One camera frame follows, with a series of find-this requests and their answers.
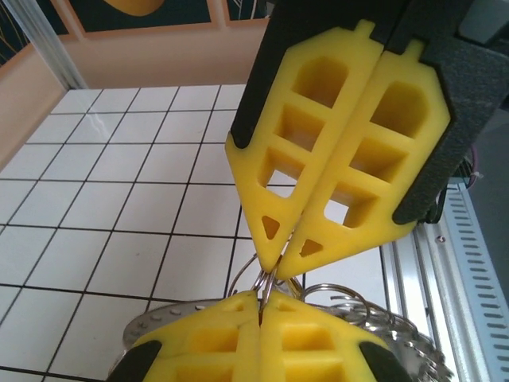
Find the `black plastic part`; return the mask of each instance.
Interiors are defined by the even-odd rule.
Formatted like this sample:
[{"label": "black plastic part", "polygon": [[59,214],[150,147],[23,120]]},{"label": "black plastic part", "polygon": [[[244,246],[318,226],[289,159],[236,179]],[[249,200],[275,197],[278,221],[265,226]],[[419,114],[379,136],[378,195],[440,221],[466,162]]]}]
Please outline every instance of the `black plastic part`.
[{"label": "black plastic part", "polygon": [[412,382],[393,353],[373,342],[361,342],[360,351],[366,359],[376,382]]},{"label": "black plastic part", "polygon": [[403,53],[411,39],[427,45],[423,64],[437,71],[452,120],[393,214],[396,224],[421,219],[468,148],[509,93],[509,57],[458,37],[470,0],[413,0],[387,49]]},{"label": "black plastic part", "polygon": [[340,27],[353,30],[360,20],[373,21],[371,39],[386,44],[407,0],[278,0],[254,61],[246,90],[231,126],[238,148],[255,132],[270,87],[286,50]]},{"label": "black plastic part", "polygon": [[162,343],[149,341],[132,348],[110,374],[106,382],[143,382]]}]

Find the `white tile floor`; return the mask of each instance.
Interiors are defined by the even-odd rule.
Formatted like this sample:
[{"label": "white tile floor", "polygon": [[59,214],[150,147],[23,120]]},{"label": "white tile floor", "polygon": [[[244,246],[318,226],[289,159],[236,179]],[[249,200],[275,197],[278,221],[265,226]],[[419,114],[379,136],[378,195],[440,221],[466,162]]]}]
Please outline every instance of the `white tile floor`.
[{"label": "white tile floor", "polygon": [[[223,148],[242,92],[70,91],[0,172],[1,382],[104,380],[135,315],[225,295],[254,252]],[[378,249],[304,281],[385,305]]]}]

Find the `grid pattern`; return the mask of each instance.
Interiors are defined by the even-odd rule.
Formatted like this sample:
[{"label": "grid pattern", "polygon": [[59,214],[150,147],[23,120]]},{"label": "grid pattern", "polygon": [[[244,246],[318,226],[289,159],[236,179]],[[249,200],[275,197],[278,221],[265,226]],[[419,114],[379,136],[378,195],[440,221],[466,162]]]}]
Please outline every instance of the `grid pattern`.
[{"label": "grid pattern", "polygon": [[[254,253],[223,148],[242,92],[70,91],[0,172],[2,382],[104,380],[134,316],[226,295]],[[302,281],[385,306],[378,249]]]}]

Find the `metal key ring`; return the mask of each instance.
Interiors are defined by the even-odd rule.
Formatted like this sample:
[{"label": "metal key ring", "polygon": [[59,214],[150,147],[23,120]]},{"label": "metal key ring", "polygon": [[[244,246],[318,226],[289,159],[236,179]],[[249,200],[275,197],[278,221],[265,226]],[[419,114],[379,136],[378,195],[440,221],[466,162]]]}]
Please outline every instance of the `metal key ring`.
[{"label": "metal key ring", "polygon": [[370,309],[369,309],[369,305],[367,304],[367,301],[364,299],[364,297],[361,294],[359,294],[359,293],[355,292],[354,290],[347,288],[345,286],[341,286],[341,285],[337,285],[337,284],[329,284],[329,283],[313,285],[308,288],[305,288],[302,291],[300,300],[302,302],[305,302],[305,298],[308,297],[310,294],[313,294],[316,292],[322,292],[322,291],[339,292],[342,294],[346,294],[347,296],[356,298],[364,305],[364,307],[366,308],[365,316],[359,320],[350,322],[351,324],[361,326],[361,325],[364,325],[367,322],[367,320],[369,320]]}]

